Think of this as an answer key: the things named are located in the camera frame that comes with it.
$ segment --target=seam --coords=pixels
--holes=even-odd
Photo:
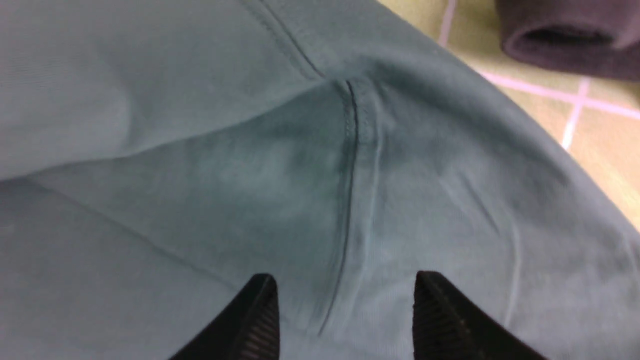
[[[513,277],[511,278],[511,291],[509,292],[509,302],[507,311],[504,315],[504,327],[506,329],[511,325],[511,320],[515,314],[518,299],[520,298],[520,281],[522,278],[522,239],[520,231],[516,227],[513,219],[511,220],[511,243],[513,245]]]
[[[358,105],[356,103],[353,86],[349,81],[346,82],[346,85],[349,90],[348,95],[345,95],[342,92],[340,92],[340,97],[342,98],[345,105],[345,115],[346,115],[345,116],[345,120],[346,120],[345,134],[346,134],[346,141],[348,142],[348,147],[346,147],[345,149],[345,151],[347,152],[346,161],[347,161],[347,167],[348,167],[347,174],[344,180],[345,182],[344,186],[346,188],[345,188],[345,194],[342,197],[343,201],[341,202],[341,205],[340,205],[340,215],[339,215],[342,221],[342,224],[340,226],[340,231],[342,233],[341,237],[344,239],[344,245],[342,247],[342,257],[339,265],[338,279],[333,289],[332,299],[331,299],[331,302],[329,303],[329,308],[327,309],[326,315],[322,322],[322,326],[320,326],[320,330],[318,332],[319,336],[321,336],[326,330],[329,319],[331,318],[331,315],[335,307],[335,302],[338,298],[338,292],[340,291],[340,287],[342,286],[342,281],[344,279],[344,269],[346,267],[347,256],[349,252],[349,239],[351,237],[350,228],[351,228],[351,208],[353,203],[353,173],[355,171],[355,164],[356,164],[355,159],[358,155],[359,134],[357,129],[358,129],[359,118],[358,118]],[[349,112],[350,112],[349,109],[351,108],[353,108],[353,124],[354,124],[353,130],[349,126],[350,119],[348,119]]]
[[[254,0],[257,4],[259,4],[262,8],[264,8],[282,27],[283,32],[287,35],[287,38],[291,41],[293,47],[299,52],[299,54],[305,59],[305,61],[312,67],[314,72],[319,75],[321,78],[324,76],[316,69],[315,65],[311,63],[307,55],[302,52],[299,44],[295,41],[293,36],[290,34],[289,30],[284,26],[284,23],[276,16],[275,12],[271,10],[271,8],[265,4],[262,0]],[[315,80],[315,78],[309,74],[299,63],[299,61],[295,58],[295,56],[290,51],[289,46],[285,44],[280,36],[278,36],[277,32],[269,25],[267,20],[264,18],[264,14],[259,13],[256,9],[252,8],[249,4],[248,0],[240,0],[239,3],[241,6],[269,33],[270,37],[274,40],[278,49],[282,54],[284,54],[289,63],[303,76],[303,78],[307,80]]]
[[[302,46],[298,42],[298,40],[293,36],[291,30],[286,26],[285,22],[278,16],[278,14],[265,2],[265,0],[257,0],[268,12],[271,16],[278,22],[278,24],[282,27],[282,30],[287,35],[291,44],[296,48],[300,56],[305,59],[307,65],[313,69],[313,71],[321,78],[325,78],[324,74],[316,67],[314,62],[308,57],[308,55],[302,50]]]
[[[107,216],[106,214],[98,211],[95,208],[92,208],[86,204],[83,204],[81,202],[79,202],[78,200],[75,200],[74,198],[61,193],[59,191],[53,190],[49,187],[46,187],[40,183],[38,183],[37,181],[30,179],[30,178],[26,178],[25,181],[29,184],[32,184],[35,187],[38,187],[40,189],[43,189],[49,193],[53,193],[59,197],[61,197],[62,199],[68,201],[69,203],[76,205],[78,207],[80,207],[81,209],[87,211],[88,213],[90,213],[91,215],[97,216],[99,218],[102,218],[103,220],[105,220],[107,223],[109,223],[110,225],[114,225],[120,229],[123,229],[124,231],[126,231],[127,233],[129,233],[130,235],[135,236],[137,239],[141,240],[142,242],[146,243],[147,245],[149,245],[151,247],[152,250],[154,250],[156,253],[158,253],[159,255],[161,255],[162,257],[171,260],[174,263],[180,264],[182,266],[185,266],[186,268],[191,269],[192,271],[201,274],[201,275],[205,275],[206,277],[215,280],[217,282],[219,282],[220,284],[226,286],[229,288],[229,290],[232,291],[237,291],[238,289],[231,283],[225,281],[224,279],[222,279],[219,275],[206,270],[204,268],[200,268],[199,266],[194,265],[193,263],[191,263],[190,261],[180,257],[179,255],[173,253],[172,251],[169,251],[167,249],[165,249],[164,247],[159,246],[158,244],[154,243],[153,241],[151,241],[151,239],[148,236],[145,236],[137,231],[135,231],[134,229],[131,229],[130,227],[121,224],[120,222],[117,222],[116,220],[114,220],[113,218]]]

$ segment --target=dark gray cloth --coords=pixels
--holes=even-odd
[[[283,360],[410,359],[418,270],[640,357],[636,230],[376,2],[0,4],[0,359],[168,359],[258,272]]]
[[[640,81],[638,0],[496,0],[502,49],[545,69]]]

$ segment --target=tiled floor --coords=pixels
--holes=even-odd
[[[518,63],[493,0],[380,0],[498,86],[582,165],[640,229],[640,84]]]

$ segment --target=fabric fold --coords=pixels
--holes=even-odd
[[[502,49],[550,70],[640,80],[635,0],[496,0]]]

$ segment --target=white grout line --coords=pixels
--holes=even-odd
[[[569,116],[569,121],[566,123],[566,127],[564,129],[564,136],[562,139],[562,147],[565,150],[569,150],[571,144],[573,143],[573,136],[575,135],[575,128],[578,126],[578,121],[580,121],[580,115],[582,114],[582,108],[584,107],[584,102],[589,95],[589,85],[591,84],[591,78],[582,78],[580,80],[580,87],[578,89],[578,101],[573,106],[573,111],[571,112],[571,116]]]
[[[604,111],[607,113],[612,113],[612,114],[616,114],[624,117],[630,117],[634,120],[640,120],[640,111],[628,109],[628,108],[622,108],[620,106],[609,104],[608,102],[604,102],[600,100],[586,99],[584,101],[584,107],[590,108],[590,109],[596,109],[596,110],[600,110],[600,111]]]
[[[612,114],[628,117],[634,120],[640,120],[640,111],[638,110],[624,108],[622,106],[613,105],[608,102],[600,101],[600,100],[581,99],[580,96],[578,95],[567,94],[566,92],[552,90],[549,88],[545,88],[543,86],[524,83],[523,81],[505,78],[499,75],[490,74],[488,72],[481,72],[480,74],[489,82],[493,83],[494,85],[501,86],[503,88],[508,88],[508,89],[517,90],[520,92],[525,92],[527,94],[546,97],[548,99],[555,99],[558,101],[568,102],[574,105],[579,102],[582,102],[582,105],[585,108],[600,110],[606,113],[612,113]]]
[[[512,90],[518,90],[521,92],[526,92],[528,94],[538,95],[549,99],[556,99],[572,104],[578,103],[580,101],[578,95],[567,94],[566,92],[551,90],[542,86],[523,83],[522,81],[504,78],[502,76],[485,72],[481,73],[481,75],[488,81],[492,82],[494,85],[502,86]]]
[[[442,26],[440,26],[440,38],[438,39],[438,45],[447,47],[449,43],[449,33],[451,32],[451,23],[453,23],[453,15],[456,12],[456,5],[458,0],[449,0],[447,9],[442,17]]]

